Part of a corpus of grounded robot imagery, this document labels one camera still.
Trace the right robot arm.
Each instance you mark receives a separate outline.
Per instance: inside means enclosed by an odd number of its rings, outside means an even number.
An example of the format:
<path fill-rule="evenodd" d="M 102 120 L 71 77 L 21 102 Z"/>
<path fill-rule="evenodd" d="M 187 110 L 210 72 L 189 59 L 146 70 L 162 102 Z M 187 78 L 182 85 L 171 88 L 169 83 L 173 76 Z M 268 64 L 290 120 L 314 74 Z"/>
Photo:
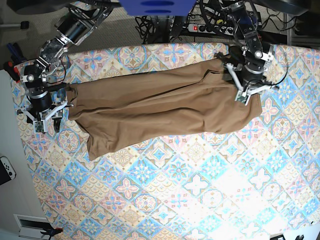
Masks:
<path fill-rule="evenodd" d="M 48 40 L 40 48 L 39 56 L 33 63 L 24 66 L 20 72 L 20 82 L 30 105 L 17 110 L 17 114 L 27 117 L 35 133 L 48 132 L 48 122 L 53 120 L 55 132 L 60 124 L 65 108 L 72 107 L 66 97 L 53 101 L 52 93 L 65 89 L 64 80 L 58 80 L 56 71 L 63 67 L 63 56 L 69 46 L 81 44 L 110 15 L 117 3 L 93 2 L 92 9 L 85 10 L 70 4 L 68 13 L 55 25 L 58 35 Z"/>

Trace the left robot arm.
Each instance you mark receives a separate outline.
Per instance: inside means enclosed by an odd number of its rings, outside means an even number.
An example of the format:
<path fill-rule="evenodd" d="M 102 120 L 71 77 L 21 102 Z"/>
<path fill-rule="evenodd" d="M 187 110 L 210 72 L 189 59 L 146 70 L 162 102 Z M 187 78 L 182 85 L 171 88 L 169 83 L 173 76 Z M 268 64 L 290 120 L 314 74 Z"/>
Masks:
<path fill-rule="evenodd" d="M 251 96 L 277 87 L 265 76 L 274 59 L 274 49 L 259 39 L 258 13 L 254 5 L 252 11 L 247 11 L 242 0 L 220 0 L 219 4 L 233 23 L 232 35 L 238 44 L 229 51 L 229 59 L 222 58 L 223 67 L 237 88 L 234 100 L 248 105 Z"/>

